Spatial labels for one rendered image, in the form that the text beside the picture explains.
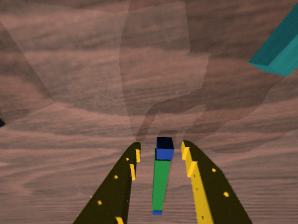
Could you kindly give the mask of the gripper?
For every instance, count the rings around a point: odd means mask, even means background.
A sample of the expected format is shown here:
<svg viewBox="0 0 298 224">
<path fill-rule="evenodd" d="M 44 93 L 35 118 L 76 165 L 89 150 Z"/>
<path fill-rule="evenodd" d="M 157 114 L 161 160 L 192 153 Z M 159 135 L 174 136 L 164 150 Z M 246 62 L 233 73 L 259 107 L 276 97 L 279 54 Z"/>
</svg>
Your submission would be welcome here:
<svg viewBox="0 0 298 224">
<path fill-rule="evenodd" d="M 141 143 L 132 143 L 72 224 L 127 224 Z M 253 224 L 224 173 L 195 144 L 182 141 L 198 224 Z"/>
</svg>

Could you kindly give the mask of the small blue cube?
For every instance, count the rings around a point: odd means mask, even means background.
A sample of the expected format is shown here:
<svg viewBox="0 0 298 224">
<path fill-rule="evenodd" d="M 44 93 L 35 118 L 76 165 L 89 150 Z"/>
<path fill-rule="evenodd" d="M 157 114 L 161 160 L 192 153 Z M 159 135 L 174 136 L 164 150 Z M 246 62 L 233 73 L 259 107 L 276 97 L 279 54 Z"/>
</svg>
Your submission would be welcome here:
<svg viewBox="0 0 298 224">
<path fill-rule="evenodd" d="M 152 215 L 162 215 L 161 210 L 152 210 Z"/>
<path fill-rule="evenodd" d="M 172 137 L 157 137 L 156 155 L 157 159 L 172 160 L 174 146 Z"/>
</svg>

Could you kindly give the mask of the turquoise rod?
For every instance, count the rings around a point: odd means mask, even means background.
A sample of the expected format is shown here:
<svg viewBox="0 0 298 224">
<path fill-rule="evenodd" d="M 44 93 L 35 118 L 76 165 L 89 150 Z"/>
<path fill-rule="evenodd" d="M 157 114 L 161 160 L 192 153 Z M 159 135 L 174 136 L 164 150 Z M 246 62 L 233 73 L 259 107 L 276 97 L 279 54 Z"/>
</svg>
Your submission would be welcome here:
<svg viewBox="0 0 298 224">
<path fill-rule="evenodd" d="M 286 77 L 298 67 L 298 3 L 248 63 Z"/>
</svg>

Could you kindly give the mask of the green rod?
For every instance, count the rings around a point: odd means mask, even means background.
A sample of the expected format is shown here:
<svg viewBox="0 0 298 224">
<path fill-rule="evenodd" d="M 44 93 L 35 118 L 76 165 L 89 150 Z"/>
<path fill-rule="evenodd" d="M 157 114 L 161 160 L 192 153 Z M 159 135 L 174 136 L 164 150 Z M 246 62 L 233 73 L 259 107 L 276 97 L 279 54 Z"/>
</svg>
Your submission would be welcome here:
<svg viewBox="0 0 298 224">
<path fill-rule="evenodd" d="M 171 160 L 157 159 L 155 148 L 152 210 L 162 211 L 170 163 Z"/>
</svg>

